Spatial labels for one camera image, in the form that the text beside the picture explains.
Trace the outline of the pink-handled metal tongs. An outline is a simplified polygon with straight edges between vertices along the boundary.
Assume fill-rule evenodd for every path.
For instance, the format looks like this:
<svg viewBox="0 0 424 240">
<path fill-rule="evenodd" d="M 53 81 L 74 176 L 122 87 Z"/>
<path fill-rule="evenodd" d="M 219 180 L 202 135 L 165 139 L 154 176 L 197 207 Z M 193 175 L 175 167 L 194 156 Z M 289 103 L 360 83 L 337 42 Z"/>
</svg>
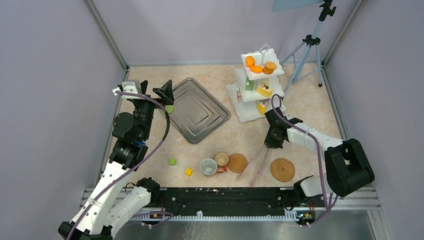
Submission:
<svg viewBox="0 0 424 240">
<path fill-rule="evenodd" d="M 263 144 L 252 158 L 247 162 L 246 168 L 238 175 L 237 181 L 254 187 L 265 166 L 269 149 Z"/>
</svg>

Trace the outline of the smooth brown round coaster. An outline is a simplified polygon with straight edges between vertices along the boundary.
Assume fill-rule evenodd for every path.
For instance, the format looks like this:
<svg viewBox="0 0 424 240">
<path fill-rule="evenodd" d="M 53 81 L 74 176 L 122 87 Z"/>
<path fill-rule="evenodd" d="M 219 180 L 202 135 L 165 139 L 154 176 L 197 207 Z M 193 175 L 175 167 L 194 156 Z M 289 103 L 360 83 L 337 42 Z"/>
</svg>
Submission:
<svg viewBox="0 0 424 240">
<path fill-rule="evenodd" d="M 229 156 L 227 168 L 233 173 L 241 173 L 248 165 L 247 158 L 240 153 L 233 153 Z"/>
</svg>

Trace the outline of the white strawberry cake slice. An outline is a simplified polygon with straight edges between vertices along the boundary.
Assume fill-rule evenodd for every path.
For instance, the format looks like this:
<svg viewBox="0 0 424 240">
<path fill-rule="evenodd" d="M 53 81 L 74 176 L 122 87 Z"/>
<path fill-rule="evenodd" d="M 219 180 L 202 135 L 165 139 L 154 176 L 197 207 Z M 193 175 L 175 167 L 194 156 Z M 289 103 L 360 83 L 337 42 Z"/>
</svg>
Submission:
<svg viewBox="0 0 424 240">
<path fill-rule="evenodd" d="M 241 93 L 240 88 L 236 89 L 236 100 L 237 100 L 237 102 L 242 100 L 242 93 Z"/>
</svg>

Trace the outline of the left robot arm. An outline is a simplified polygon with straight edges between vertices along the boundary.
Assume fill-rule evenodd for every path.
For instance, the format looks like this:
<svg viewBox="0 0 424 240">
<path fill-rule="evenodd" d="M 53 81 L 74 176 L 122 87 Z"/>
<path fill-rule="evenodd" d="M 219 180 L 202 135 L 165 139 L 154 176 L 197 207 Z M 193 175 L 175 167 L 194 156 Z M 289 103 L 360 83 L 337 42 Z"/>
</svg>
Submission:
<svg viewBox="0 0 424 240">
<path fill-rule="evenodd" d="M 135 171 L 163 144 L 170 130 L 170 116 L 166 106 L 174 104 L 173 82 L 153 88 L 158 96 L 147 94 L 148 81 L 124 81 L 113 89 L 113 94 L 127 99 L 134 111 L 122 112 L 114 117 L 112 136 L 116 143 L 97 185 L 79 212 L 64 221 L 58 233 L 65 240 L 112 240 L 132 216 L 145 206 L 154 207 L 160 202 L 159 184 L 151 178 L 141 179 L 134 189 L 119 203 L 115 203 L 124 185 Z M 164 135 L 157 146 L 148 151 L 154 112 L 165 114 Z"/>
</svg>

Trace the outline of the orange round macaron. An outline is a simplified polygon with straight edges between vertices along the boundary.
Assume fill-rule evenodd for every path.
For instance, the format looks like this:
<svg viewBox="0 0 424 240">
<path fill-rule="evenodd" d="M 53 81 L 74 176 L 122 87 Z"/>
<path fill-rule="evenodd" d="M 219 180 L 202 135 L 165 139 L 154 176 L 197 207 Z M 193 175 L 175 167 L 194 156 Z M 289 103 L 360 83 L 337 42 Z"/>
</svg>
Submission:
<svg viewBox="0 0 424 240">
<path fill-rule="evenodd" d="M 264 64 L 264 68 L 269 70 L 269 71 L 274 71 L 277 68 L 277 65 L 272 61 L 267 61 Z"/>
</svg>

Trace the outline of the brown round cookie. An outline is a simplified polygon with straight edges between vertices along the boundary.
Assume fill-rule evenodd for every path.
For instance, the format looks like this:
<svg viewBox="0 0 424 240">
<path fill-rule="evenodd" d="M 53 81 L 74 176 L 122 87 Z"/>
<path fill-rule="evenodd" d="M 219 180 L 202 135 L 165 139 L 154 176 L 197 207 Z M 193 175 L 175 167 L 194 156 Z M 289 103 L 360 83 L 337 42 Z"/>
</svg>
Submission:
<svg viewBox="0 0 424 240">
<path fill-rule="evenodd" d="M 273 70 L 273 69 L 269 69 L 269 68 L 264 67 L 264 68 L 262 69 L 262 72 L 263 72 L 264 74 L 266 74 L 266 75 L 271 75 L 271 74 L 274 72 L 274 70 Z"/>
</svg>

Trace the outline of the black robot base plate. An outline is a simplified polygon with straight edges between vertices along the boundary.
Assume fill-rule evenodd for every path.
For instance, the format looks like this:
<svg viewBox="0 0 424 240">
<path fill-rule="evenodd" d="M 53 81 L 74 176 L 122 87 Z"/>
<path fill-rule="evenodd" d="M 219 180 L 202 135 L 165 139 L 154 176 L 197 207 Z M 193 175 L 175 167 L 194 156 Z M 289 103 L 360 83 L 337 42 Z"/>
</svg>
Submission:
<svg viewBox="0 0 424 240">
<path fill-rule="evenodd" d="M 321 196 L 305 197 L 283 187 L 168 187 L 156 192 L 149 203 L 174 216 L 206 217 L 283 216 L 295 208 L 324 206 Z"/>
</svg>

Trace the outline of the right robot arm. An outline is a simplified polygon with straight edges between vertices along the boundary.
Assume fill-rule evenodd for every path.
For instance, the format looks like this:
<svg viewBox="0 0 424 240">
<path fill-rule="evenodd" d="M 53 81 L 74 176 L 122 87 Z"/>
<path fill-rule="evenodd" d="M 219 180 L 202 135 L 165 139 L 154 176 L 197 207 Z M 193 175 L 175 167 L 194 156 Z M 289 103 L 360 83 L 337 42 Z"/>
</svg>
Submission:
<svg viewBox="0 0 424 240">
<path fill-rule="evenodd" d="M 290 142 L 317 155 L 320 173 L 296 183 L 298 189 L 293 192 L 293 200 L 297 205 L 307 206 L 315 196 L 323 193 L 346 197 L 375 180 L 359 140 L 328 136 L 301 119 L 284 115 L 278 107 L 267 111 L 265 118 L 269 124 L 264 140 L 267 148 L 282 148 L 284 142 Z"/>
</svg>

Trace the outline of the orange bear cookie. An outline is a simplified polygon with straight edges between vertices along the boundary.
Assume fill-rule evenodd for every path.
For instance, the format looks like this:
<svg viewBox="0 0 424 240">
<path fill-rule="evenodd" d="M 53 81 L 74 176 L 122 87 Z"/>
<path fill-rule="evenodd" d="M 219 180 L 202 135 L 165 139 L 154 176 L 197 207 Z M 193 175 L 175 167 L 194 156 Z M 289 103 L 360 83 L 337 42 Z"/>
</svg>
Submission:
<svg viewBox="0 0 424 240">
<path fill-rule="evenodd" d="M 256 74 L 260 74 L 263 72 L 263 68 L 260 65 L 253 65 L 250 68 L 250 71 Z"/>
</svg>

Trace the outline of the yellow cheese cake wedge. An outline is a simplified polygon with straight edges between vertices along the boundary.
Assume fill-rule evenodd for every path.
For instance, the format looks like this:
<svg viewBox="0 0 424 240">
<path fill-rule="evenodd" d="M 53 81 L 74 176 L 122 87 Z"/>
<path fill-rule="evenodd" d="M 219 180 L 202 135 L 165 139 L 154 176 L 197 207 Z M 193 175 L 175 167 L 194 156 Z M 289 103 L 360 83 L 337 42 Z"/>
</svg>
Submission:
<svg viewBox="0 0 424 240">
<path fill-rule="evenodd" d="M 265 115 L 265 112 L 267 110 L 267 105 L 268 105 L 268 102 L 266 100 L 258 100 L 256 102 L 257 110 L 261 116 Z"/>
</svg>

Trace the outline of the green cake cube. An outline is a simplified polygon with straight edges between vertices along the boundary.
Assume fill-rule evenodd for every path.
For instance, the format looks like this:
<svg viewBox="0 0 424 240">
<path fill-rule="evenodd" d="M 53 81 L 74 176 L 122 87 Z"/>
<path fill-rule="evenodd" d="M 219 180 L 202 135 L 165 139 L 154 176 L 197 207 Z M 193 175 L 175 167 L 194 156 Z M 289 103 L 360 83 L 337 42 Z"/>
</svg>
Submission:
<svg viewBox="0 0 424 240">
<path fill-rule="evenodd" d="M 246 91 L 253 91 L 255 88 L 255 81 L 254 80 L 250 80 L 248 77 L 245 80 L 245 90 Z"/>
</svg>

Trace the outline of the orange flower cookie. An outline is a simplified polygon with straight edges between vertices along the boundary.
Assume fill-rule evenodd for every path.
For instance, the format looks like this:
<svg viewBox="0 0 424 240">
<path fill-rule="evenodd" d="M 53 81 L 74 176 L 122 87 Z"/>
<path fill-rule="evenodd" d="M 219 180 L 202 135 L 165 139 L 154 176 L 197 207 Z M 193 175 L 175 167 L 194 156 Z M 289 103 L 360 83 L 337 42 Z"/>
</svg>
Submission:
<svg viewBox="0 0 424 240">
<path fill-rule="evenodd" d="M 255 59 L 254 59 L 254 57 L 253 56 L 251 56 L 251 55 L 248 55 L 246 58 L 245 58 L 245 66 L 246 67 L 248 67 L 248 68 L 251 68 L 251 67 L 253 67 L 255 65 Z"/>
</svg>

